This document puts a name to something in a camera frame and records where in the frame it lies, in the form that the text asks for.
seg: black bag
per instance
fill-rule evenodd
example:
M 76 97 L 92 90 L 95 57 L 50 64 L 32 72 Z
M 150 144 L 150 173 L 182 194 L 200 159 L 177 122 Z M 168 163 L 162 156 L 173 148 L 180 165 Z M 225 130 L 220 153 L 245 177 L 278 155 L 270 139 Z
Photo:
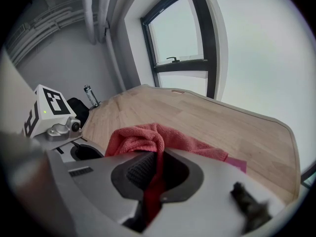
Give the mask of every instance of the black bag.
M 87 108 L 81 100 L 75 97 L 69 99 L 67 103 L 76 113 L 76 118 L 81 121 L 80 128 L 82 128 L 89 117 L 89 108 Z

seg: bottle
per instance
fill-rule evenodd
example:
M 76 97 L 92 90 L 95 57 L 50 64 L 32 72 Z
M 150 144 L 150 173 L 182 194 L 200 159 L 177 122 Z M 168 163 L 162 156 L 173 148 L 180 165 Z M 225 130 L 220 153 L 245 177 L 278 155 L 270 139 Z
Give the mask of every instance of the bottle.
M 85 85 L 85 86 L 84 86 L 84 91 L 85 91 L 85 93 L 87 94 L 87 96 L 88 96 L 88 98 L 89 98 L 91 104 L 92 104 L 93 106 L 95 106 L 95 107 L 98 107 L 100 104 L 99 104 L 99 102 L 97 101 L 97 99 L 95 98 L 95 96 L 94 96 L 94 94 L 93 94 L 93 92 L 92 92 L 92 90 L 91 90 L 91 87 L 90 87 L 89 85 Z

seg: wooden table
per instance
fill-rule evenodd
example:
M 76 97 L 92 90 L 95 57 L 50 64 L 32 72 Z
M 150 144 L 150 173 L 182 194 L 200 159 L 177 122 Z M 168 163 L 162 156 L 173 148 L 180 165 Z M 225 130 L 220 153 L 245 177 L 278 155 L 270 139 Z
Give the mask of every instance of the wooden table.
M 83 136 L 104 150 L 118 128 L 158 122 L 247 161 L 247 174 L 286 204 L 300 186 L 300 163 L 292 130 L 277 119 L 215 101 L 191 91 L 142 85 L 92 111 Z

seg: window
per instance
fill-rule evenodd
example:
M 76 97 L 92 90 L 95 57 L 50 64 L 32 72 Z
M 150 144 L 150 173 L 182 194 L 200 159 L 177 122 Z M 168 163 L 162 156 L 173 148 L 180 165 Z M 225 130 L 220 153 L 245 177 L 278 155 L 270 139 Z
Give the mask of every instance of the window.
M 155 85 L 214 98 L 217 56 L 206 0 L 162 0 L 141 23 Z

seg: cloth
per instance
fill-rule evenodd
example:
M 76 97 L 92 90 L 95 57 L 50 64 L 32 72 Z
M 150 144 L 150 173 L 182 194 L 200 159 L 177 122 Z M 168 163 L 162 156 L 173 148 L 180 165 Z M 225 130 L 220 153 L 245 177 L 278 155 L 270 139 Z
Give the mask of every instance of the cloth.
M 220 161 L 228 154 L 171 127 L 158 123 L 118 129 L 111 135 L 105 157 L 125 154 L 136 150 L 157 152 L 157 172 L 144 192 L 146 219 L 149 223 L 160 210 L 160 195 L 165 191 L 162 179 L 162 155 L 165 147 L 188 151 Z

